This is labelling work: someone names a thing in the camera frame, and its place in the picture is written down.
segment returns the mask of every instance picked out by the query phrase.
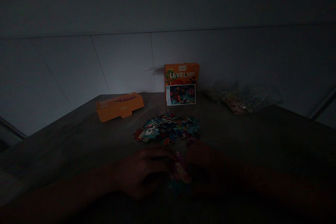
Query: puzzle image card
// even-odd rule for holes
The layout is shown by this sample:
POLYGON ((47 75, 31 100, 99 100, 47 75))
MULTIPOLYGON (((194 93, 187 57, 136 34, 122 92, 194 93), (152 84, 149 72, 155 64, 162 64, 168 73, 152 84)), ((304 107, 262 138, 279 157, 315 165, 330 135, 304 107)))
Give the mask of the puzzle image card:
POLYGON ((196 104, 196 86, 170 85, 166 86, 167 106, 196 104))

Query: clear plastic bag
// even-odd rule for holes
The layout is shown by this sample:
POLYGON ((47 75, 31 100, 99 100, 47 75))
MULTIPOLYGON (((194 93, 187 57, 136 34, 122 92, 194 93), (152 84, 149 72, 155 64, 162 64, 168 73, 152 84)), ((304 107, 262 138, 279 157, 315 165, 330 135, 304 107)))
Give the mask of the clear plastic bag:
POLYGON ((215 102, 223 102, 235 114, 255 113, 271 104, 278 105, 283 102, 275 87, 240 84, 238 81, 217 81, 204 94, 215 102))

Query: table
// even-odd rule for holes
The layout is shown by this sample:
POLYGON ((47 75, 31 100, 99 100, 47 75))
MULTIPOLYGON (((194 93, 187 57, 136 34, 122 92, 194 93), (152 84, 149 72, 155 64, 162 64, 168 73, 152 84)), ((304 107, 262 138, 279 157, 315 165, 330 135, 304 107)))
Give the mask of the table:
MULTIPOLYGON (((283 172, 334 180, 336 130, 278 106, 252 115, 236 116, 224 105, 197 94, 196 105, 166 106, 164 93, 142 93, 145 107, 122 119, 101 123, 96 102, 117 95, 98 96, 25 141, 0 154, 0 204, 56 180, 118 160, 146 147, 132 134, 147 119, 166 112, 201 120, 201 140, 238 160, 283 172)), ((172 146, 186 152, 183 141, 172 146)), ((144 201, 123 194, 107 195, 78 218, 83 222, 146 221, 161 223, 221 221, 271 222, 288 219, 251 197, 221 202, 177 201, 167 187, 144 201)))

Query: orange puzzle box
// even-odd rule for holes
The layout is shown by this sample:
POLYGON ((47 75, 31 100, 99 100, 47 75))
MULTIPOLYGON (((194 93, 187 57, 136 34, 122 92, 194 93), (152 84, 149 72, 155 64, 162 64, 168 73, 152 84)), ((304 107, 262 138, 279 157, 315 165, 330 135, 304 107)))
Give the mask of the orange puzzle box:
POLYGON ((197 63, 167 64, 164 66, 164 86, 167 98, 167 86, 195 84, 197 87, 198 71, 197 63))
POLYGON ((142 108, 144 102, 141 95, 129 93, 108 100, 99 101, 96 104, 97 113, 101 122, 105 122, 121 116, 122 118, 132 115, 132 111, 142 108))

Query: hand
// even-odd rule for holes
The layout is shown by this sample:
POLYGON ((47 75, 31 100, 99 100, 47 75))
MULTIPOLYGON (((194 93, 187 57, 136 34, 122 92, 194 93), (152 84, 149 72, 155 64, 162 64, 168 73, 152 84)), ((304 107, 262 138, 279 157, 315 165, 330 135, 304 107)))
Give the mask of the hand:
POLYGON ((176 160, 175 155, 168 148, 153 146, 136 152, 134 155, 119 162, 113 171, 117 189, 122 190, 136 200, 153 193, 162 178, 144 181, 149 174, 168 173, 169 168, 165 161, 154 161, 153 158, 167 157, 176 160))
POLYGON ((220 152, 215 151, 209 145, 197 141, 189 147, 186 163, 199 165, 206 169, 212 182, 193 187, 191 195, 194 197, 219 196, 229 187, 226 179, 230 171, 230 162, 220 152))

